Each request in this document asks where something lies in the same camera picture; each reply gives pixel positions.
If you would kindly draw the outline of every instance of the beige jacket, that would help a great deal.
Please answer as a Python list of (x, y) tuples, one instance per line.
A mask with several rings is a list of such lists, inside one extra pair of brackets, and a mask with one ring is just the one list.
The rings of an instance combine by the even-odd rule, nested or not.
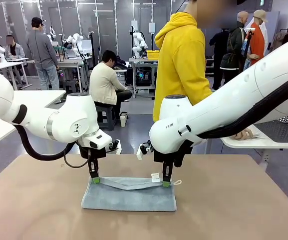
[(101, 62), (96, 65), (90, 75), (90, 95), (93, 100), (103, 104), (116, 105), (116, 91), (127, 88), (120, 83), (114, 69)]

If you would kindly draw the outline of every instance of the yellow bin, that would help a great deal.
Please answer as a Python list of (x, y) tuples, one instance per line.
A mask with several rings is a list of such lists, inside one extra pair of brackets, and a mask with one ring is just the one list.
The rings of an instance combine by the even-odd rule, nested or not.
[(159, 50), (147, 50), (148, 60), (158, 60)]

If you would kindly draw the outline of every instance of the person's hand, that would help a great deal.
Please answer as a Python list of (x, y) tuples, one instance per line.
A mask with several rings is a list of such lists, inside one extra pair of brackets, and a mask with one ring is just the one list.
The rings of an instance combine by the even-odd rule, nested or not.
[(252, 138), (253, 132), (249, 128), (246, 128), (245, 130), (241, 131), (240, 133), (232, 137), (236, 140), (245, 140), (246, 138)]
[(259, 59), (260, 59), (260, 56), (258, 56), (257, 54), (250, 54), (250, 55), (249, 55), (249, 58), (250, 58), (250, 59), (254, 59), (254, 60), (259, 60)]

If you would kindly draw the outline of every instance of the person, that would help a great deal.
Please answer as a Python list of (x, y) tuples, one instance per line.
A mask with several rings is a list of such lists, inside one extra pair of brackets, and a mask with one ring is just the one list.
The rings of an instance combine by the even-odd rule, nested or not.
[(32, 31), (27, 33), (26, 44), (35, 60), (41, 88), (48, 90), (48, 83), (51, 83), (52, 90), (59, 90), (58, 62), (48, 36), (42, 33), (43, 21), (39, 17), (34, 17), (31, 25)]
[[(205, 78), (205, 36), (207, 27), (229, 1), (190, 0), (184, 12), (171, 16), (155, 37), (160, 49), (153, 120), (159, 120), (162, 100), (168, 95), (185, 95), (195, 105), (212, 92)], [(245, 132), (237, 136), (243, 139)]]
[(131, 91), (120, 83), (113, 67), (117, 62), (116, 54), (106, 50), (102, 62), (96, 65), (90, 75), (90, 95), (95, 105), (113, 106), (116, 119), (119, 119), (121, 102), (132, 97)]
[(242, 46), (246, 37), (244, 30), (248, 21), (248, 12), (241, 11), (237, 15), (237, 25), (230, 29), (227, 43), (227, 53), (223, 56), (220, 68), (224, 70), (225, 82), (228, 83), (244, 69), (244, 58), (242, 56)]
[[(19, 58), (24, 58), (25, 57), (25, 53), (24, 53), (23, 47), (15, 42), (15, 39), (14, 39), (13, 35), (9, 34), (9, 35), (6, 36), (6, 43), (7, 43), (7, 45), (4, 48), (5, 48), (5, 56), (7, 58), (9, 58), (10, 55), (18, 56)], [(13, 72), (15, 72), (17, 79), (19, 81), (21, 81), (22, 84), (25, 85), (26, 82), (23, 81), (24, 74), (22, 72), (21, 65), (17, 65), (16, 66), (17, 70), (15, 70), (13, 66), (12, 66), (12, 69), (13, 69)]]
[(257, 10), (254, 12), (254, 22), (251, 28), (254, 28), (254, 35), (250, 40), (251, 54), (248, 57), (251, 59), (251, 66), (264, 57), (265, 52), (265, 38), (260, 29), (260, 25), (266, 20), (266, 12), (264, 10)]
[(214, 84), (213, 90), (218, 90), (222, 79), (223, 70), (220, 69), (220, 64), (222, 62), (223, 56), (227, 53), (227, 41), (229, 37), (229, 31), (223, 28), (221, 32), (215, 34), (209, 41), (210, 46), (214, 47)]

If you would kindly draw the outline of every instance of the brown tabletop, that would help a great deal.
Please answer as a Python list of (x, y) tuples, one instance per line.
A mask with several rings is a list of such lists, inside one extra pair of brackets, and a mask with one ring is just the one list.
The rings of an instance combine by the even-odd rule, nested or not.
[[(68, 155), (72, 164), (84, 160)], [(150, 177), (162, 164), (109, 155), (105, 177)], [(288, 240), (288, 198), (247, 155), (189, 155), (175, 168), (176, 212), (81, 208), (88, 167), (27, 155), (0, 174), (0, 240)]]

